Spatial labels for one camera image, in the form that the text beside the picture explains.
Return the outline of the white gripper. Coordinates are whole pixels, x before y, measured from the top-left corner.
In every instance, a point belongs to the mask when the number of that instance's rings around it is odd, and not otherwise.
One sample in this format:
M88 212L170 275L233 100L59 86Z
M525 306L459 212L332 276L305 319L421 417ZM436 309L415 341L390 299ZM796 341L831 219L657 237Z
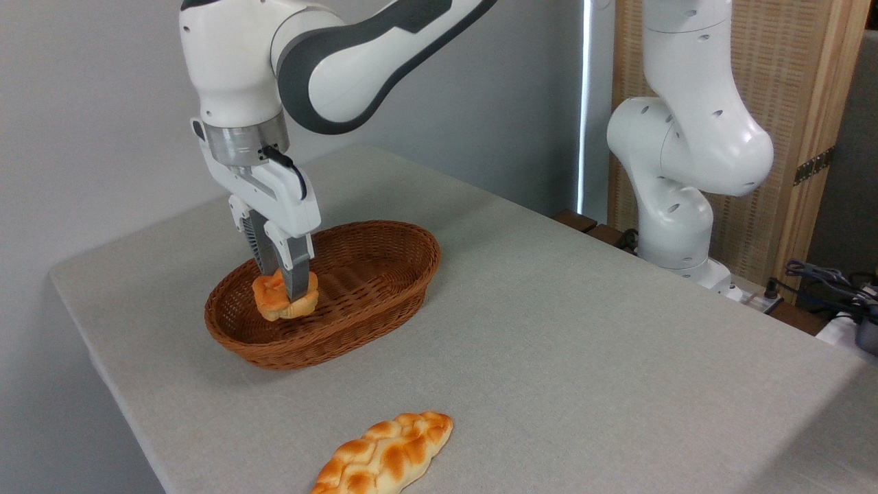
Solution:
M279 267L289 301L305 297L313 259L310 232L321 217L309 178L285 155L285 120L220 128L192 119L191 125L210 175L233 194L228 203L236 228L261 274L274 275Z

